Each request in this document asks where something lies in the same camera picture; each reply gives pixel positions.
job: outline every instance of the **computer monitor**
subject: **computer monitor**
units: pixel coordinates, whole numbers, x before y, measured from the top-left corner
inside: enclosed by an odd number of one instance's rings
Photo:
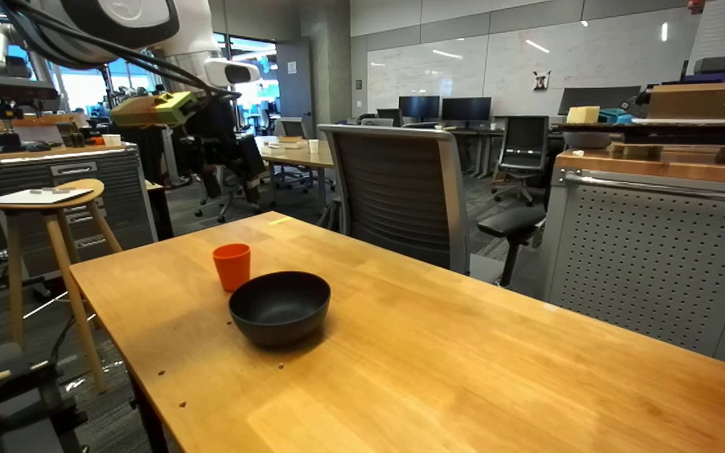
[[[398,95],[398,111],[411,121],[437,121],[440,95]]]
[[[444,121],[454,123],[485,123],[490,121],[490,99],[444,99]]]
[[[378,109],[378,118],[391,118],[393,126],[402,126],[402,114],[399,114],[399,109]]]
[[[636,105],[639,91],[639,85],[564,87],[558,116],[567,116],[572,105],[624,109],[632,116],[646,116],[645,105]]]

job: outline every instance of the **stool leg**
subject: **stool leg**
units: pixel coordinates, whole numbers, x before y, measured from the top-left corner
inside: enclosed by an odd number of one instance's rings
[[[104,371],[100,371],[100,359],[97,359],[97,352],[95,352],[95,342],[92,342],[92,334],[90,334],[90,326],[87,326],[87,315],[86,315],[86,306],[82,306],[82,298],[80,298],[80,290],[70,274],[70,262],[68,262],[68,250],[66,250],[66,241],[63,241],[63,228],[60,228],[60,213],[45,213],[45,231],[52,241],[52,251],[55,251],[55,260],[58,260],[58,269],[60,269],[60,276],[63,276],[63,285],[66,285],[66,291],[68,291],[68,304],[70,304],[70,313],[76,316],[76,325],[77,325],[77,333],[80,333],[80,342],[82,342],[82,352],[86,352],[86,363],[87,363],[87,372],[92,377],[92,388],[95,389],[104,389],[106,388],[106,381],[104,381]]]
[[[80,262],[77,247],[76,247],[76,241],[72,241],[72,237],[70,237],[68,228],[70,228],[68,221],[60,221],[60,231],[63,231],[63,245],[66,245],[66,251],[68,251],[68,262]]]
[[[16,220],[8,220],[8,304],[11,304],[11,340],[24,344],[24,300],[23,300],[23,269],[19,269],[19,228]]]
[[[120,251],[120,245],[119,245],[115,235],[110,231],[110,226],[109,226],[106,217],[100,213],[100,209],[95,209],[95,204],[92,204],[92,202],[90,202],[90,204],[86,204],[86,209],[90,211],[90,217],[92,217],[95,226],[97,226],[97,228],[100,228],[100,235],[106,237],[106,241],[109,241],[110,251]]]

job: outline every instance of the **ceiling light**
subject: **ceiling light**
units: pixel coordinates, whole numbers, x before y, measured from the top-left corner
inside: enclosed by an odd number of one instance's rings
[[[582,0],[582,28],[590,28],[590,21],[587,21],[587,0]]]
[[[457,56],[457,53],[444,53],[444,51],[437,51],[437,47],[433,47],[433,53],[435,53],[435,56],[444,56],[444,57],[462,61],[462,56]]]
[[[540,42],[537,41],[524,41],[527,46],[537,47],[539,53],[549,53],[549,47],[544,47]]]

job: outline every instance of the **chair backrest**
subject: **chair backrest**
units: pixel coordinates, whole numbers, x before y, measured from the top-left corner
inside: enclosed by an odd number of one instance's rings
[[[457,145],[425,128],[328,126],[342,199],[340,228],[467,274]]]
[[[396,126],[393,118],[360,118],[360,126]]]
[[[378,109],[378,118],[391,118],[391,126],[402,126],[402,114],[398,109]]]
[[[545,116],[509,116],[498,168],[544,170],[545,163]]]
[[[300,116],[281,116],[281,118],[274,123],[274,134],[276,134],[276,136],[300,136],[300,138],[306,138],[305,118],[300,118]]]
[[[363,126],[363,121],[367,121],[367,118],[379,118],[378,114],[363,114],[360,118],[357,118],[357,123]]]

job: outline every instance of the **box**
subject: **box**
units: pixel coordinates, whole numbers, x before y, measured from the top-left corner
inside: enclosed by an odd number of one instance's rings
[[[567,114],[567,123],[596,123],[598,105],[573,105]]]

